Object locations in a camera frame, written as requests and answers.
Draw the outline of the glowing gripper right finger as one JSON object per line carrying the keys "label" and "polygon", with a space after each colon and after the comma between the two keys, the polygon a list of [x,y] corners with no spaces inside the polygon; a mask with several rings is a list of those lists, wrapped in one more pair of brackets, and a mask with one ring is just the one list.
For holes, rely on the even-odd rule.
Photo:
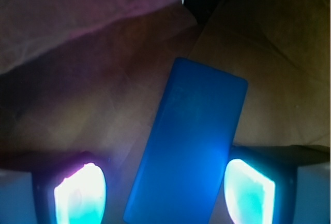
{"label": "glowing gripper right finger", "polygon": [[233,146],[223,191],[233,223],[330,223],[330,148]]}

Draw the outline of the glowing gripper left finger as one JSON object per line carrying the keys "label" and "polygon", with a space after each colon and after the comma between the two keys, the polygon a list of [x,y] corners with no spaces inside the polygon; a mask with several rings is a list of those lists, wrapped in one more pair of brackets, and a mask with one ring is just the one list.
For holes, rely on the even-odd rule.
{"label": "glowing gripper left finger", "polygon": [[1,223],[101,223],[106,179],[83,152],[1,152]]}

